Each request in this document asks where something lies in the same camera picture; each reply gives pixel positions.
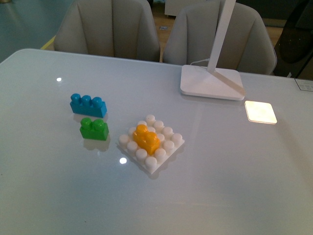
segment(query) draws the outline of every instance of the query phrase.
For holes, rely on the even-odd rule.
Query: white table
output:
[[[245,100],[273,106],[277,124],[261,124],[245,100],[182,95],[180,73],[33,49],[1,63],[0,234],[312,234],[313,93],[241,73]],[[73,93],[106,102],[108,141],[82,139]],[[153,175],[116,146],[147,114],[185,139]]]

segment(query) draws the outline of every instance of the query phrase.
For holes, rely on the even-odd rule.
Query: orange block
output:
[[[149,132],[146,125],[140,124],[133,132],[133,139],[140,148],[147,151],[149,155],[153,155],[154,152],[160,147],[160,140],[157,134]]]

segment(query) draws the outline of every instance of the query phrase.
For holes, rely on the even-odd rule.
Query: building block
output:
[[[91,121],[89,117],[85,117],[81,120],[80,124],[82,125],[80,128],[80,133],[84,139],[99,141],[107,140],[109,129],[108,125],[103,122],[102,119]]]
[[[146,134],[152,132],[159,140],[159,147],[152,154],[140,146],[141,141],[137,143],[138,132]],[[157,142],[155,137],[152,139],[152,142]],[[153,174],[184,142],[181,134],[174,133],[171,127],[164,127],[163,122],[156,120],[153,115],[147,115],[145,121],[140,121],[136,127],[131,127],[127,134],[118,138],[118,146],[122,151],[150,174]]]
[[[133,132],[133,140],[140,148],[145,149],[149,155],[154,154],[160,146],[160,140],[157,134],[148,131],[148,127],[144,124],[137,126],[136,130]]]
[[[100,97],[91,99],[89,95],[84,95],[81,98],[79,94],[73,94],[70,98],[70,106],[75,114],[103,118],[107,113],[106,104]]]

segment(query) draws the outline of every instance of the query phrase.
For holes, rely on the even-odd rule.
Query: gray chair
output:
[[[57,51],[160,60],[147,0],[75,0],[55,37]]]
[[[221,5],[220,0],[207,0],[183,8],[175,19],[163,62],[186,65],[209,58]],[[236,3],[217,67],[271,74],[276,61],[274,47],[259,13]],[[207,66],[207,62],[197,65]]]

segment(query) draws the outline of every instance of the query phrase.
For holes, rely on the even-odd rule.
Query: white desk lamp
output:
[[[236,70],[216,68],[236,0],[225,0],[207,68],[184,65],[180,89],[183,94],[243,100],[245,90]]]

